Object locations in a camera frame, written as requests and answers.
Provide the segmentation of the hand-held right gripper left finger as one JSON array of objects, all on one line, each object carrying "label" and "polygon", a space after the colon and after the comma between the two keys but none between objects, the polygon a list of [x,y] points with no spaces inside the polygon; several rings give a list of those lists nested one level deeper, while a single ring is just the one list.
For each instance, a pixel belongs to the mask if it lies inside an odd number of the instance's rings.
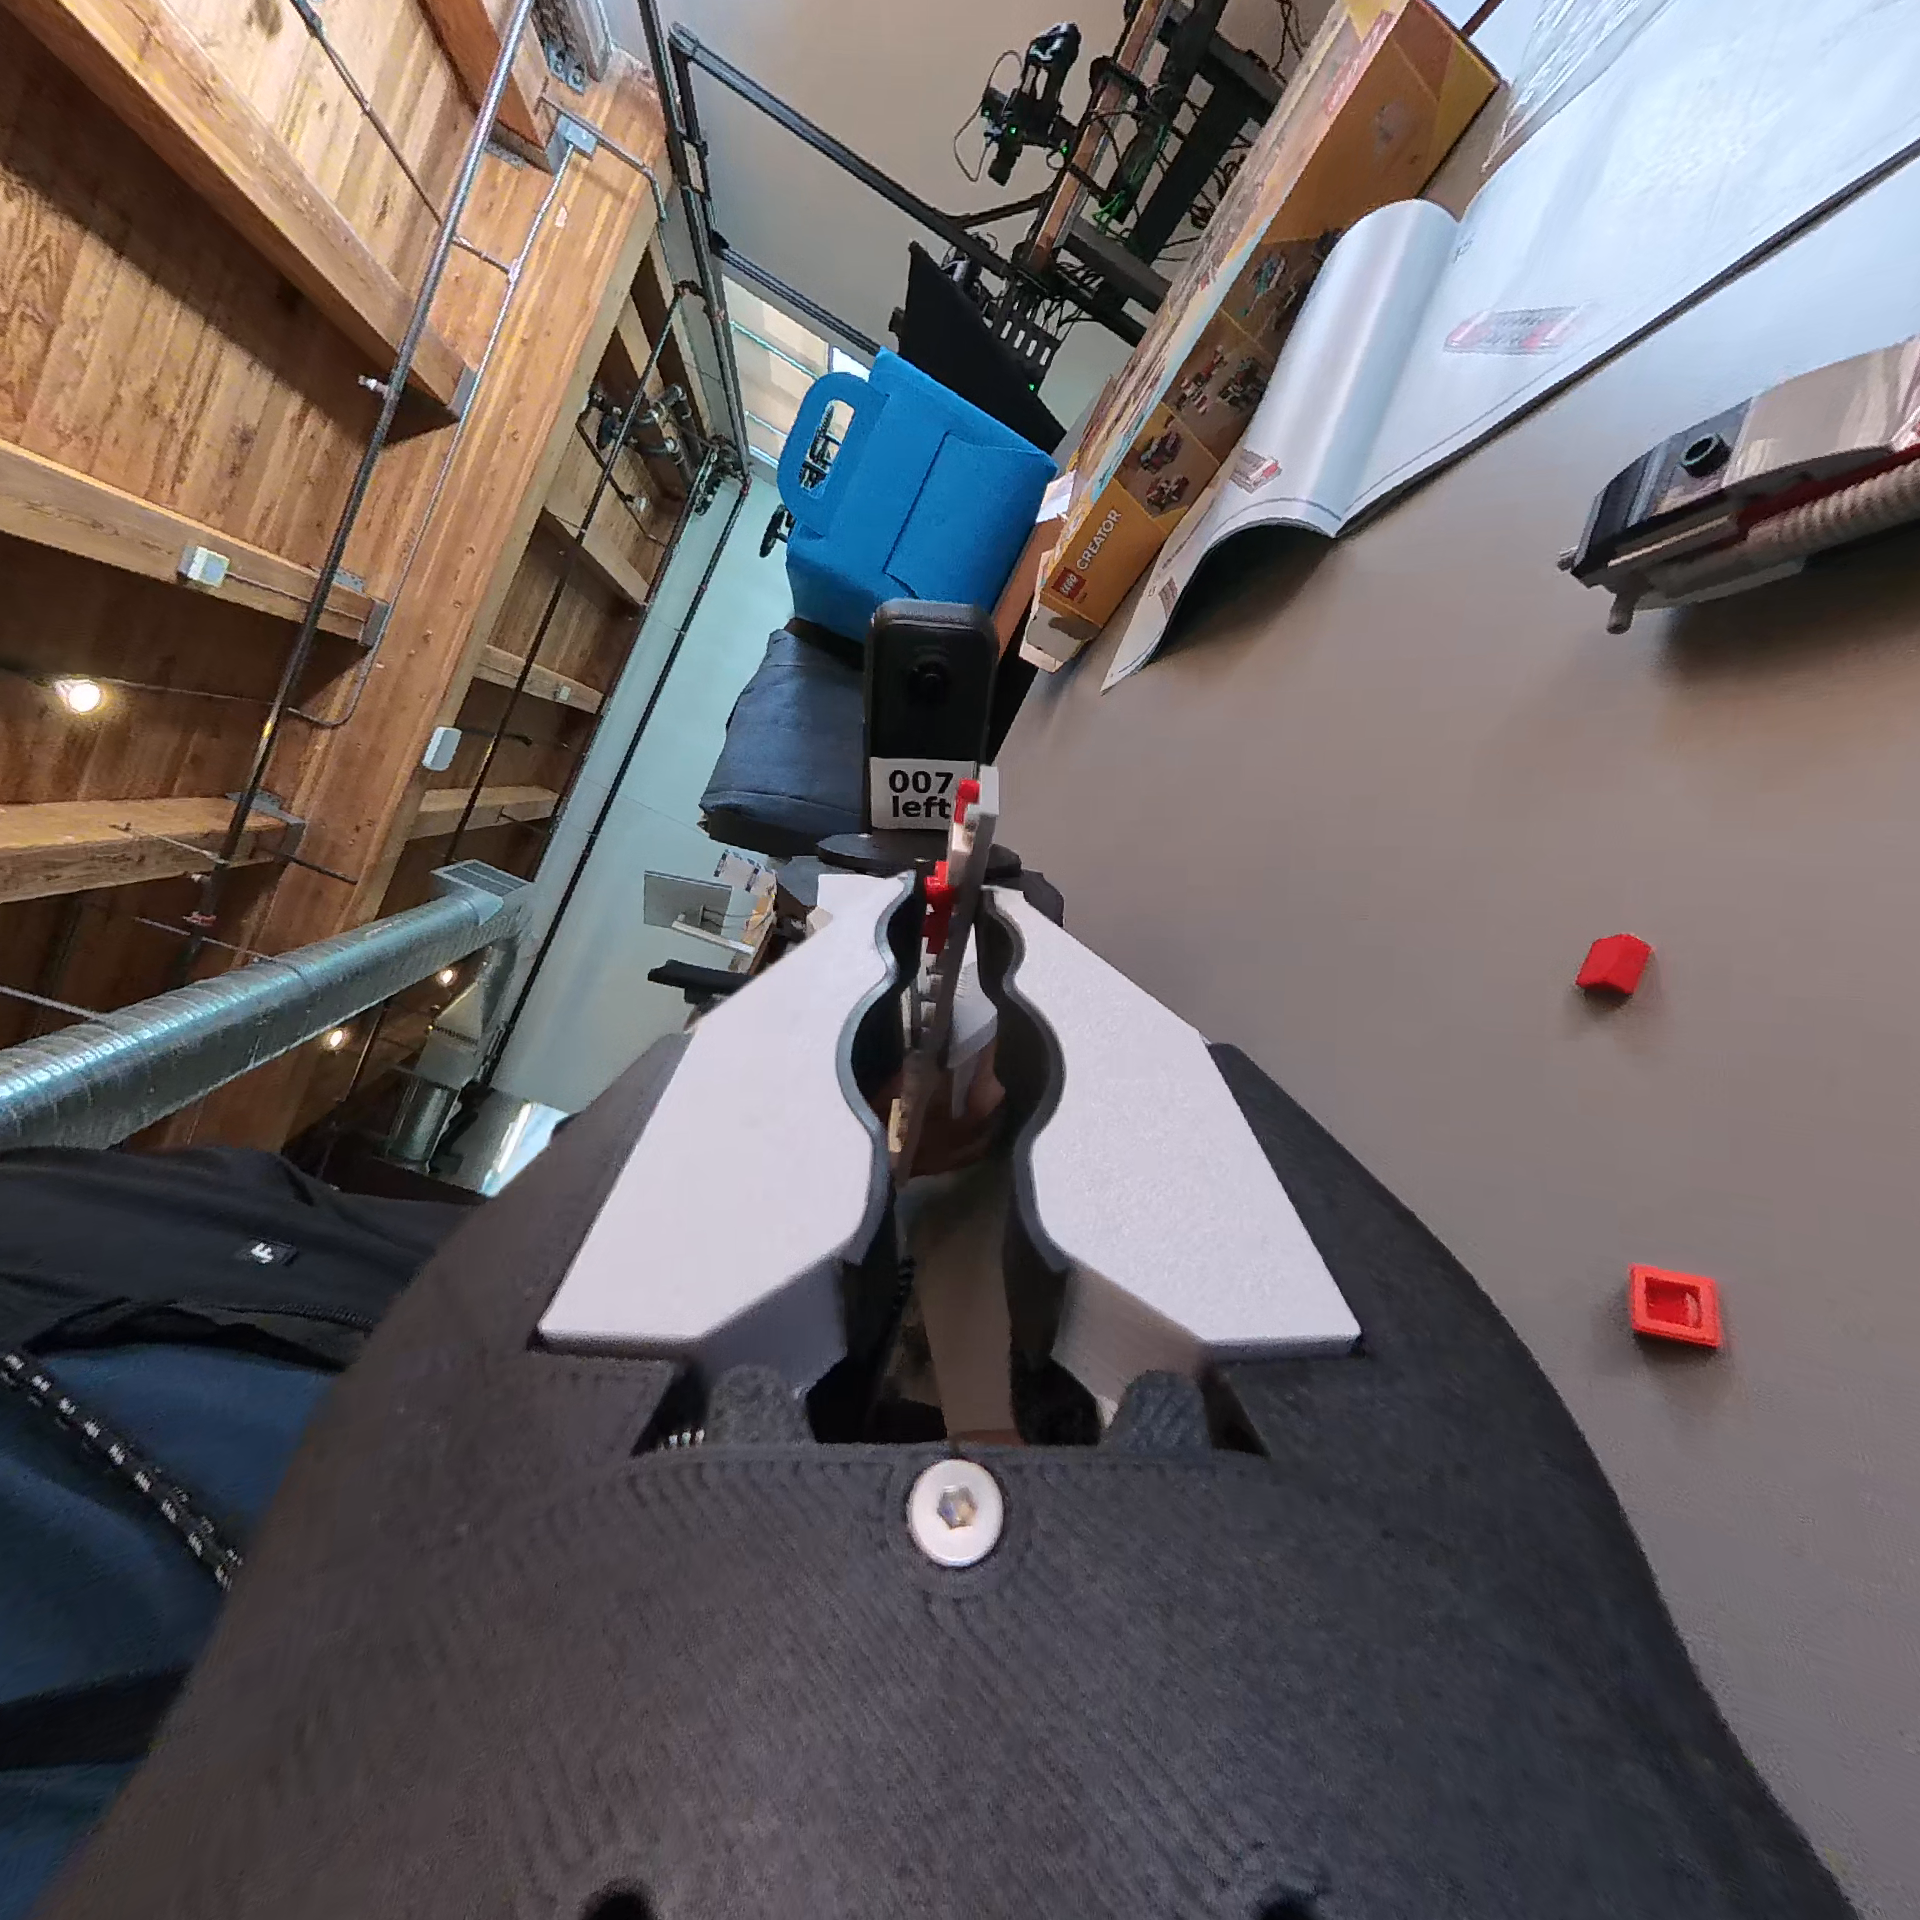
[{"label": "hand-held right gripper left finger", "polygon": [[911,880],[820,880],[826,926],[712,1008],[540,1320],[545,1348],[816,1385],[848,1357],[844,1271],[888,1198],[856,1088],[860,1021],[899,985]]}]

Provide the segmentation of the yellow toy brick set box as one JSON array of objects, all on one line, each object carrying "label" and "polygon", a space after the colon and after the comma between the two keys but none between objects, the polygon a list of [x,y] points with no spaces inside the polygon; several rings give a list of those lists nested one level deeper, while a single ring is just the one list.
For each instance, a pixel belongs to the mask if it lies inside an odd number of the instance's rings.
[{"label": "yellow toy brick set box", "polygon": [[1042,503],[1025,662],[1055,674],[1106,627],[1225,477],[1337,238],[1417,197],[1494,82],[1429,5],[1331,5]]}]

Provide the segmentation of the silver ventilation duct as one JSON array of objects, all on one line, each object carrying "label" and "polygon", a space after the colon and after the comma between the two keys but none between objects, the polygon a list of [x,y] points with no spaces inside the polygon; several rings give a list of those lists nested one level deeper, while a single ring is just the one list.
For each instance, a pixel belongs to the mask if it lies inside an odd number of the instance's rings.
[{"label": "silver ventilation duct", "polygon": [[509,943],[537,884],[481,859],[432,899],[329,941],[4,1047],[4,1151],[107,1151],[323,1038],[446,965]]}]

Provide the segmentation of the black monitor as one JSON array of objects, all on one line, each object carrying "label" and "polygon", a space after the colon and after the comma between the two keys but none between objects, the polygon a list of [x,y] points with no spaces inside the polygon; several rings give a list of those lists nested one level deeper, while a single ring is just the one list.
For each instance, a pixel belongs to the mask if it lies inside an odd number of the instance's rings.
[{"label": "black monitor", "polygon": [[1055,454],[1063,426],[1032,390],[1022,361],[994,336],[974,296],[919,244],[908,244],[906,300],[888,319],[899,356],[1022,440]]}]

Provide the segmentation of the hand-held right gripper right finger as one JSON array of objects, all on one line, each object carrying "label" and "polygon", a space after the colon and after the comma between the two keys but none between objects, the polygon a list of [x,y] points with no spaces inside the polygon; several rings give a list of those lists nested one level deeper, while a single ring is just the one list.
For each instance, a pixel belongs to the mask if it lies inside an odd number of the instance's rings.
[{"label": "hand-held right gripper right finger", "polygon": [[1017,890],[977,920],[1008,1120],[1017,1357],[1109,1421],[1143,1374],[1348,1360],[1363,1329],[1194,1027]]}]

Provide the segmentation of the open instruction booklet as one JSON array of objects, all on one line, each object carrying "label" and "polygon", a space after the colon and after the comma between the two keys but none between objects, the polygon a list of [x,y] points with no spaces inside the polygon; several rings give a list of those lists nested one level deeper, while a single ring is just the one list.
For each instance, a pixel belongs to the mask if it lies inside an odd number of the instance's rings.
[{"label": "open instruction booklet", "polygon": [[1338,539],[1911,157],[1917,5],[1546,5],[1475,201],[1338,238],[1099,685],[1235,536]]}]

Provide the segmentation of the person's blue garment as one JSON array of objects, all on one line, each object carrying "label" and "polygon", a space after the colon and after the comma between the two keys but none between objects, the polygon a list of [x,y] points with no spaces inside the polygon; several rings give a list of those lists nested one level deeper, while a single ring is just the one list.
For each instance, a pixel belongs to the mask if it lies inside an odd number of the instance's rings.
[{"label": "person's blue garment", "polygon": [[244,1552],[364,1338],[140,1310],[46,1337],[4,1372],[4,1918],[40,1903],[147,1759],[228,1598],[160,1496],[57,1400]]}]

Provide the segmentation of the black metal equipment stand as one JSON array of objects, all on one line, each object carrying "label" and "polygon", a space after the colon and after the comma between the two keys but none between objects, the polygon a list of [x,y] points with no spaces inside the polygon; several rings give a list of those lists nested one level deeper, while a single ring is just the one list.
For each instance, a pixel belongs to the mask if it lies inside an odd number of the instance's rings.
[{"label": "black metal equipment stand", "polygon": [[1170,249],[1194,244],[1283,78],[1220,35],[1225,5],[1128,5],[1090,97],[1055,141],[1057,172],[1017,249],[1030,311],[1135,343],[1170,292]]}]

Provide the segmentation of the grey black toy brick vehicle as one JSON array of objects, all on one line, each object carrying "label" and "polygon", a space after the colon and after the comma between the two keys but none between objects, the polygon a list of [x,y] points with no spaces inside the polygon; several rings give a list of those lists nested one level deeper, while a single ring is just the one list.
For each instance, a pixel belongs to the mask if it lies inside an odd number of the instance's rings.
[{"label": "grey black toy brick vehicle", "polygon": [[1558,559],[1605,629],[1784,580],[1917,523],[1917,341],[1792,375],[1674,430],[1595,501]]}]

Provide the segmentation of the person's black jacket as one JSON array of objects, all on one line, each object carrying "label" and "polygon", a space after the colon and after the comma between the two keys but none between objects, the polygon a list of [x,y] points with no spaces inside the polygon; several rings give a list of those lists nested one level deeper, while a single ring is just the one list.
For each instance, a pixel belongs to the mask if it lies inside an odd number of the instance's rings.
[{"label": "person's black jacket", "polygon": [[465,1189],[337,1189],[265,1151],[4,1153],[4,1348],[187,1345],[344,1372]]}]

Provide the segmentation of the grey toy brick plate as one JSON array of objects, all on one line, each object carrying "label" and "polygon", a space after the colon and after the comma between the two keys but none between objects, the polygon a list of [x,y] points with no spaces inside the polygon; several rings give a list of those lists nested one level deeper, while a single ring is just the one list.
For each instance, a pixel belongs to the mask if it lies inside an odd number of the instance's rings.
[{"label": "grey toy brick plate", "polygon": [[956,795],[945,859],[919,880],[906,905],[906,930],[911,935],[900,965],[906,1068],[899,1108],[906,1130],[938,1109],[959,1118],[995,1043],[1000,1013],[980,981],[977,958],[995,831],[1000,772],[984,764]]}]

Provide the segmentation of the grey desk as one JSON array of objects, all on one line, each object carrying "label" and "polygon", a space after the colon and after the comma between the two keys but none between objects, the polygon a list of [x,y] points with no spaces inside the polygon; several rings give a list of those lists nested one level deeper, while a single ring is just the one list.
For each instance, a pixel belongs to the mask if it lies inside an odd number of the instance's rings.
[{"label": "grey desk", "polygon": [[[1075,935],[1530,1345],[1860,1918],[1917,1918],[1917,530],[1619,637],[1558,557],[1671,428],[1907,334],[1917,170],[1006,750]],[[1577,992],[1622,930],[1635,996]],[[1631,1263],[1723,1345],[1635,1338]]]}]

